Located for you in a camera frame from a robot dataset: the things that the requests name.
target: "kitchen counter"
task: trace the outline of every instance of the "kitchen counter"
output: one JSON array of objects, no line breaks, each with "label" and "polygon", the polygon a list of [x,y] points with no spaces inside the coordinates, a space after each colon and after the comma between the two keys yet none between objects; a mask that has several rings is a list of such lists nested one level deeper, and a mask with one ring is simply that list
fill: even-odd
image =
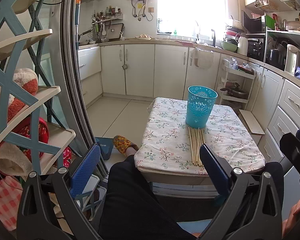
[{"label": "kitchen counter", "polygon": [[284,78],[290,80],[292,83],[296,84],[297,86],[300,87],[300,79],[294,77],[291,73],[287,72],[287,71],[282,71],[274,66],[271,66],[267,63],[264,63],[262,61],[258,61],[255,60],[253,58],[249,58],[247,56],[238,54],[238,53],[234,53],[231,51],[227,51],[224,49],[219,49],[219,48],[215,48],[212,46],[206,46],[206,45],[201,45],[201,44],[195,44],[191,41],[181,41],[181,40],[168,40],[168,39],[157,39],[157,38],[152,38],[149,41],[145,41],[145,40],[137,40],[137,39],[126,39],[124,41],[111,41],[111,42],[105,42],[105,43],[98,43],[98,44],[91,44],[91,45],[83,45],[83,46],[79,46],[79,50],[80,49],[88,49],[88,48],[93,48],[93,47],[97,47],[97,46],[110,46],[110,45],[124,45],[124,44],[164,44],[164,45],[175,45],[175,46],[183,46],[183,47],[191,47],[191,48],[199,48],[199,49],[203,49],[203,50],[210,50],[210,51],[215,51],[215,52],[219,52],[219,53],[223,53],[223,54],[227,54],[233,57],[237,57],[237,58],[242,58],[243,60],[246,61],[250,61],[253,62],[255,64],[258,64],[262,67],[265,67],[281,76],[283,76]]}]

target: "green bowl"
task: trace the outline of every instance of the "green bowl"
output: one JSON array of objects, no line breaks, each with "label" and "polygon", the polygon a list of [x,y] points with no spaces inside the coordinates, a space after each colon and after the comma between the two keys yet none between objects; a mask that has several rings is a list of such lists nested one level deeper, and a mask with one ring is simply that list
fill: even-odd
[{"label": "green bowl", "polygon": [[229,42],[225,42],[225,41],[222,41],[221,42],[221,47],[225,50],[229,50],[231,52],[235,52],[238,48],[237,45],[234,45],[232,43],[229,43]]}]

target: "plate of food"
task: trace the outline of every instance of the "plate of food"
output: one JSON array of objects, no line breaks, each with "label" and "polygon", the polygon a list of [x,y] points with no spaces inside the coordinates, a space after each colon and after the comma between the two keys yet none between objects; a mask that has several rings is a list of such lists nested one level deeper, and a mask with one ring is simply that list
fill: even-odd
[{"label": "plate of food", "polygon": [[151,36],[147,34],[141,34],[139,37],[136,37],[137,40],[149,41],[151,40]]}]

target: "table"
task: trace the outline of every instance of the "table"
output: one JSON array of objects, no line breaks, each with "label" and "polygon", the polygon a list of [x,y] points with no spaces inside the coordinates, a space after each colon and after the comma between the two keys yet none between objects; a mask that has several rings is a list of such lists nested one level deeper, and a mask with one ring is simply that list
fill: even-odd
[{"label": "table", "polygon": [[[148,181],[211,185],[204,167],[191,162],[186,124],[187,101],[156,98],[152,103],[142,145],[135,154],[136,167]],[[254,172],[265,166],[265,158],[229,106],[214,105],[204,129],[206,144],[232,167]]]}]

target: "tile grout line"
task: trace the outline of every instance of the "tile grout line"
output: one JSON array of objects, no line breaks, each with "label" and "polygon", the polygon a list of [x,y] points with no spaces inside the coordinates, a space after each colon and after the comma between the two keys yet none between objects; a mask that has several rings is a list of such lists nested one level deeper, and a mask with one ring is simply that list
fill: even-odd
[{"label": "tile grout line", "polygon": [[[131,99],[130,99],[130,101],[126,104],[126,106],[122,109],[122,111],[120,112],[120,114],[123,112],[123,110],[127,107],[127,105],[129,104],[131,102]],[[103,134],[103,136],[102,137],[104,137],[105,136],[105,134],[107,133],[107,131],[110,129],[110,127],[113,125],[113,123],[115,122],[115,120],[117,120],[118,119],[118,117],[119,117],[119,115],[120,114],[118,114],[118,116],[114,119],[114,121],[112,122],[112,124],[108,127],[108,129],[106,130],[106,132]]]}]

